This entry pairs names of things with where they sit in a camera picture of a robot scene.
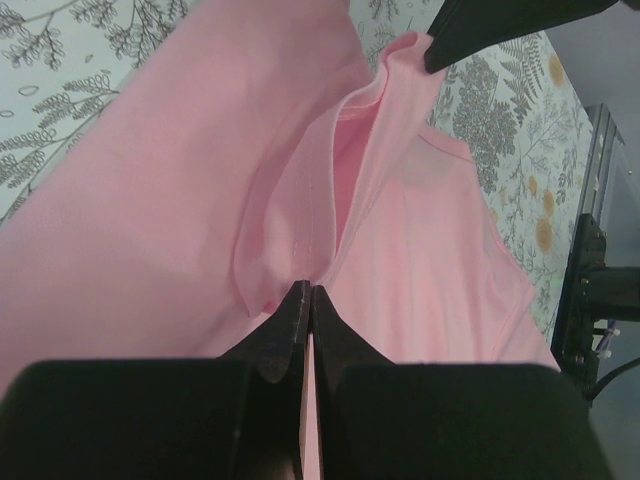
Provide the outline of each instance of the pink fabric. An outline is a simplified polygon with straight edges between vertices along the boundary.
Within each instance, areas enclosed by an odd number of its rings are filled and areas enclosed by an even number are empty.
[[[555,366],[467,146],[425,124],[430,39],[372,78],[347,10],[189,15],[0,232],[0,394],[39,359],[220,355],[303,278],[392,360]]]

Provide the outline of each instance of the pink cloth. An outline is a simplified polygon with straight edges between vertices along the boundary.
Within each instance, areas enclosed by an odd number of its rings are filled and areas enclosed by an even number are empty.
[[[208,0],[0,232],[0,394],[46,358],[216,356],[297,279],[400,362],[555,363],[409,33]],[[317,470],[309,398],[307,475]]]

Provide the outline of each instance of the pink shirt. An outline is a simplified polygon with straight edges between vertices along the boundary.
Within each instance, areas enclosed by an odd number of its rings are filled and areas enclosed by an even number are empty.
[[[206,0],[160,47],[0,232],[0,394],[40,359],[220,355],[297,279],[394,361],[555,366],[467,146],[425,124],[430,39],[373,78],[347,10]]]

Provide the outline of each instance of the floral pattern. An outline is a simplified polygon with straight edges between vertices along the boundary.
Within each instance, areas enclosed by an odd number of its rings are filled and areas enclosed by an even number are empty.
[[[0,224],[196,1],[0,2]],[[426,32],[442,3],[351,0],[371,67],[398,35]],[[491,216],[536,286],[532,313],[550,338],[591,125],[544,33],[450,67],[426,121],[469,143]]]

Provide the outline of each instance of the tablecloth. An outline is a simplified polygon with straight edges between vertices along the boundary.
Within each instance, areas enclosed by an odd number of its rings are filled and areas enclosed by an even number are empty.
[[[371,67],[397,35],[426,32],[442,2],[351,0]],[[0,2],[0,225],[196,3]],[[502,238],[536,286],[532,313],[550,340],[591,125],[546,35],[450,67],[425,121],[469,143]]]

